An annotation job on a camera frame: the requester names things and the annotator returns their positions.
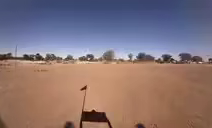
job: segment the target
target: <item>treeline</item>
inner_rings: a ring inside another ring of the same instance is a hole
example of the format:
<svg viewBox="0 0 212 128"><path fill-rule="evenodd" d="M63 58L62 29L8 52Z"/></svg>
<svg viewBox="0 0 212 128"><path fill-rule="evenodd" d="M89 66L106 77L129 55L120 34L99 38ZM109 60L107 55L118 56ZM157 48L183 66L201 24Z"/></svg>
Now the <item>treeline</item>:
<svg viewBox="0 0 212 128"><path fill-rule="evenodd" d="M113 50L108 50L103 53L103 55L99 58L95 58L93 54L87 54L84 56L80 56L78 58L74 58L73 55L69 54L67 57L62 58L56 56L55 54L47 53L44 57L37 54L24 54L22 57L13 57L12 53L0 54L0 60L8 60L8 59L20 59L20 60L30 60L30 61L71 61L71 60L80 60L80 61L129 61L129 62L144 62L144 61L155 61L157 63L201 63L204 62L203 58L200 56L193 56L190 53L180 53L180 60L175 60L170 54L163 54L160 58L155 59L154 56L150 54L146 54L144 52L140 52L137 56L134 57L132 53L127 55L129 60L124 60L123 58L115 59L115 52ZM207 60L208 63L212 64L212 58Z"/></svg>

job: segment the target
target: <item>dirt ground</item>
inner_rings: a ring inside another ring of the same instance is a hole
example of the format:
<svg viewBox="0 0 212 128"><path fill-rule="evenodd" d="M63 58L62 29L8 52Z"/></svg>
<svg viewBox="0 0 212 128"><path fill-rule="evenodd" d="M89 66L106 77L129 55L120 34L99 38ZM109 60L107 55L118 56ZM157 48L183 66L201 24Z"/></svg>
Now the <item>dirt ground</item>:
<svg viewBox="0 0 212 128"><path fill-rule="evenodd" d="M8 128L62 128L66 121L78 128L85 85L85 110L106 112L113 128L138 122L146 128L212 128L212 66L206 65L0 68L0 116Z"/></svg>

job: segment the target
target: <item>tree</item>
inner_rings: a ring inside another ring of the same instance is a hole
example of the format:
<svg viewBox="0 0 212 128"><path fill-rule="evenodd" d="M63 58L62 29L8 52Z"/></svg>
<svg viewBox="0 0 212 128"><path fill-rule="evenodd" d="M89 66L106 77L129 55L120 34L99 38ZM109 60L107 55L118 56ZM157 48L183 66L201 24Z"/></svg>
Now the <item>tree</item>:
<svg viewBox="0 0 212 128"><path fill-rule="evenodd" d="M53 60L56 60L57 58L56 58L56 56L55 56L55 54L50 54L50 53L48 53L48 54L46 54L46 56L45 56L45 60L47 60L47 61L53 61Z"/></svg>
<svg viewBox="0 0 212 128"><path fill-rule="evenodd" d="M192 59L192 55L190 53L180 53L179 57L181 61L190 61Z"/></svg>
<svg viewBox="0 0 212 128"><path fill-rule="evenodd" d="M5 59L11 59L11 58L13 58L13 56L12 56L12 53L7 53L7 54L4 54L5 55Z"/></svg>
<svg viewBox="0 0 212 128"><path fill-rule="evenodd" d="M103 54L102 58L107 61L112 61L115 58L115 52L113 50L108 50Z"/></svg>
<svg viewBox="0 0 212 128"><path fill-rule="evenodd" d="M7 54L0 55L0 60L7 60Z"/></svg>
<svg viewBox="0 0 212 128"><path fill-rule="evenodd" d="M155 57L153 57L153 56L151 56L151 55L146 54L146 56L145 56L145 60L146 60L146 61L154 61L154 60L155 60Z"/></svg>
<svg viewBox="0 0 212 128"><path fill-rule="evenodd" d="M39 53L37 53L36 55L35 55L35 60L44 60L44 58L43 58L43 56L42 55L40 55Z"/></svg>
<svg viewBox="0 0 212 128"><path fill-rule="evenodd" d="M86 56L81 56L81 57L79 57L79 60L80 60L80 61L86 61L87 58L86 58Z"/></svg>
<svg viewBox="0 0 212 128"><path fill-rule="evenodd" d="M171 61L171 58L172 58L170 54L163 54L161 57L163 58L164 62L168 62L168 63Z"/></svg>
<svg viewBox="0 0 212 128"><path fill-rule="evenodd" d="M128 54L128 57L129 57L129 60L132 61L133 54L132 54L132 53L129 53L129 54Z"/></svg>
<svg viewBox="0 0 212 128"><path fill-rule="evenodd" d="M118 61L125 62L125 60L123 58L119 58Z"/></svg>
<svg viewBox="0 0 212 128"><path fill-rule="evenodd" d="M202 57L200 56L193 56L192 61L198 63L198 62L202 62L203 60L202 60Z"/></svg>
<svg viewBox="0 0 212 128"><path fill-rule="evenodd" d="M86 55L86 59L87 59L88 61L93 61L93 60L94 60L94 55L93 55L93 54L87 54L87 55Z"/></svg>
<svg viewBox="0 0 212 128"><path fill-rule="evenodd" d="M158 59L156 60L156 62L157 62L157 63L163 63L163 61L161 60L161 58L158 58Z"/></svg>
<svg viewBox="0 0 212 128"><path fill-rule="evenodd" d="M99 57L99 58L98 58L98 61L103 61L103 58L102 58L102 57Z"/></svg>
<svg viewBox="0 0 212 128"><path fill-rule="evenodd" d="M31 54L31 55L29 55L29 58L30 58L30 60L35 60L35 55L34 54Z"/></svg>
<svg viewBox="0 0 212 128"><path fill-rule="evenodd" d="M208 59L208 62L209 62L210 64L212 64L212 58L209 58L209 59Z"/></svg>
<svg viewBox="0 0 212 128"><path fill-rule="evenodd" d="M73 60L73 56L72 55L67 55L67 57L65 58L65 60Z"/></svg>
<svg viewBox="0 0 212 128"><path fill-rule="evenodd" d="M144 52L140 52L137 56L136 56L136 59L139 60L139 61L142 61L144 60L146 57L146 54Z"/></svg>
<svg viewBox="0 0 212 128"><path fill-rule="evenodd" d="M24 55L23 55L23 58L24 58L25 60L30 60L30 56L27 55L27 54L24 54Z"/></svg>

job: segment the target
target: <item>red flag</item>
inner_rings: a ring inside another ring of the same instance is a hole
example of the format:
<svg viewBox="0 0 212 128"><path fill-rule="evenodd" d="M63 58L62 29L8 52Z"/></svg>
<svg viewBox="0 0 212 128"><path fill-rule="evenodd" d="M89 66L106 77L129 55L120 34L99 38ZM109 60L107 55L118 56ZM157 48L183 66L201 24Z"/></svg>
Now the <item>red flag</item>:
<svg viewBox="0 0 212 128"><path fill-rule="evenodd" d="M87 85L80 89L80 91L83 91L83 90L87 90Z"/></svg>

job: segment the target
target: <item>blue sky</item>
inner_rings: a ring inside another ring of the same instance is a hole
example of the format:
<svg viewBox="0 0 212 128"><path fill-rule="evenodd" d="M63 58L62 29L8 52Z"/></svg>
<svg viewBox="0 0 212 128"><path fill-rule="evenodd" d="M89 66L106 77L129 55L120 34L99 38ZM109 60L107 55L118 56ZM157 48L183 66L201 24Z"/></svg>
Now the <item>blue sky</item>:
<svg viewBox="0 0 212 128"><path fill-rule="evenodd" d="M212 54L212 0L0 0L0 53Z"/></svg>

